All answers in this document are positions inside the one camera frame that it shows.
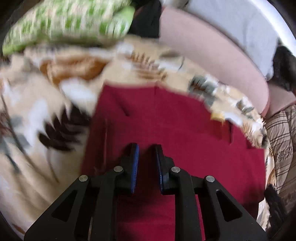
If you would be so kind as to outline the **pink side cushion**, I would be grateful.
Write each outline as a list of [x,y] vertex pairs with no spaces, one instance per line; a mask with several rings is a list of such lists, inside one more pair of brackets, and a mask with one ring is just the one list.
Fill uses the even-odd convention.
[[269,88],[269,109],[266,114],[267,118],[272,117],[276,113],[286,109],[288,106],[295,104],[295,95],[286,91],[284,88],[276,85],[273,81],[268,81]]

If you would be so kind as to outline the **striped beige quilt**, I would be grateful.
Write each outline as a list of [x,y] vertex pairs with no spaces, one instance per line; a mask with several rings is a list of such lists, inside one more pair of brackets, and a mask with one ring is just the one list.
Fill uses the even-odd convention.
[[295,207],[295,105],[276,113],[265,122],[269,154],[267,184],[272,184],[287,213]]

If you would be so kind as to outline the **floral fleece blanket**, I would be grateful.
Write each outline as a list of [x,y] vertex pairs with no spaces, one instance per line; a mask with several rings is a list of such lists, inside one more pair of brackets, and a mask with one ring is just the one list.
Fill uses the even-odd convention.
[[264,149],[266,183],[275,184],[264,121],[233,85],[157,40],[127,36],[109,48],[41,44],[1,58],[1,214],[18,238],[78,176],[88,127],[70,124],[73,107],[93,114],[105,83],[163,87],[196,95],[215,120],[238,126]]

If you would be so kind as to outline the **red knit sweater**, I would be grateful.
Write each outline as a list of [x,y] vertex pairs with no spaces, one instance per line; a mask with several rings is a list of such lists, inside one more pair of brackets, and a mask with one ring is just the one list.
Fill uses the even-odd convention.
[[100,175],[119,165],[130,143],[139,145],[135,192],[118,201],[117,240],[173,240],[175,201],[159,190],[152,146],[197,177],[214,176],[253,216],[265,189],[263,149],[229,122],[212,120],[203,103],[160,87],[104,85],[82,174]]

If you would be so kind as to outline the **dark furry cushion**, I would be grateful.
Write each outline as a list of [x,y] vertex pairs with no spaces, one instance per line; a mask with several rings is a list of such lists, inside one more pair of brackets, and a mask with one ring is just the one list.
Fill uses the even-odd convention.
[[286,46],[278,46],[273,58],[273,79],[286,91],[295,92],[295,56]]

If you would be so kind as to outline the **black garment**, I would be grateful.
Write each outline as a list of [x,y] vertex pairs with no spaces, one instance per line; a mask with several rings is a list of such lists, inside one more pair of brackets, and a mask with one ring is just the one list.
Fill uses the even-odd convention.
[[161,2],[139,0],[132,1],[132,6],[135,7],[135,13],[128,33],[142,38],[158,39],[162,14]]

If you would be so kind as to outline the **grey pillow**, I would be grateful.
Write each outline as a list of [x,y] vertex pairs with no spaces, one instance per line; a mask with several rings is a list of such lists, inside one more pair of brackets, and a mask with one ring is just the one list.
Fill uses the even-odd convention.
[[161,3],[206,21],[238,45],[267,81],[273,77],[273,58],[279,37],[252,1],[193,0]]

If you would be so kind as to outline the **green patterned pillow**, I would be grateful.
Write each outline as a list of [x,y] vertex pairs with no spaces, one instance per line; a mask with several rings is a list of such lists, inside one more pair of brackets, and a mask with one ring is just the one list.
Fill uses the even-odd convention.
[[109,45],[126,36],[134,13],[131,1],[42,1],[10,28],[2,51],[42,42]]

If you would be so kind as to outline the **pink quilted headboard cushion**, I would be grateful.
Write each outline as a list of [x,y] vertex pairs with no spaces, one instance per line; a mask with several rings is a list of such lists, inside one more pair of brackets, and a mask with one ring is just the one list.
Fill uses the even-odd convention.
[[245,94],[266,116],[270,104],[267,82],[250,58],[229,38],[203,20],[165,7],[160,41],[198,64],[220,82]]

